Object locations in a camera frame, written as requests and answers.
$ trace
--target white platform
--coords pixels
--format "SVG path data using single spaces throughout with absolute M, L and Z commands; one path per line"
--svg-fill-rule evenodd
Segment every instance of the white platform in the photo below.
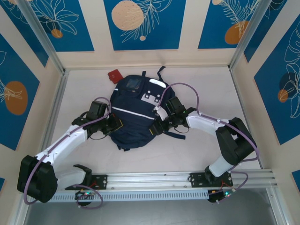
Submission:
M 147 71 L 147 76 L 157 78 L 158 68 L 119 69 L 123 76 L 141 75 L 143 70 Z M 110 71 L 70 71 L 52 142 L 63 135 L 73 119 L 89 109 L 96 97 L 110 98 L 115 87 L 107 76 Z M 227 67 L 166 68 L 162 76 L 169 84 L 184 82 L 192 85 L 199 93 L 200 111 L 203 113 L 222 119 L 239 117 L 244 120 Z M 192 90 L 185 86 L 175 86 L 174 91 L 186 108 L 195 107 L 196 97 Z M 93 135 L 94 138 L 101 136 L 100 132 Z M 186 140 L 160 135 L 146 146 L 128 152 L 118 150 L 110 137 L 100 141 L 89 139 L 69 155 L 61 169 L 80 163 L 91 168 L 94 173 L 199 171 L 219 156 L 220 149 L 215 137 L 200 130 L 190 130 Z M 257 161 L 237 167 L 259 168 Z

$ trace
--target navy blue backpack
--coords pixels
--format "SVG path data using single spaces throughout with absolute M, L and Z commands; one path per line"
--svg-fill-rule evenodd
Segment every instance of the navy blue backpack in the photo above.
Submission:
M 123 127 L 109 134 L 119 150 L 128 151 L 139 148 L 155 137 L 149 131 L 157 115 L 153 112 L 158 105 L 163 91 L 168 86 L 161 77 L 161 67 L 157 73 L 159 80 L 146 77 L 146 71 L 140 75 L 128 75 L 121 79 L 111 96 L 112 112 L 119 117 Z M 161 106 L 166 110 L 165 103 L 173 98 L 175 92 L 168 88 L 162 99 Z M 185 136 L 165 132 L 165 134 L 185 139 Z

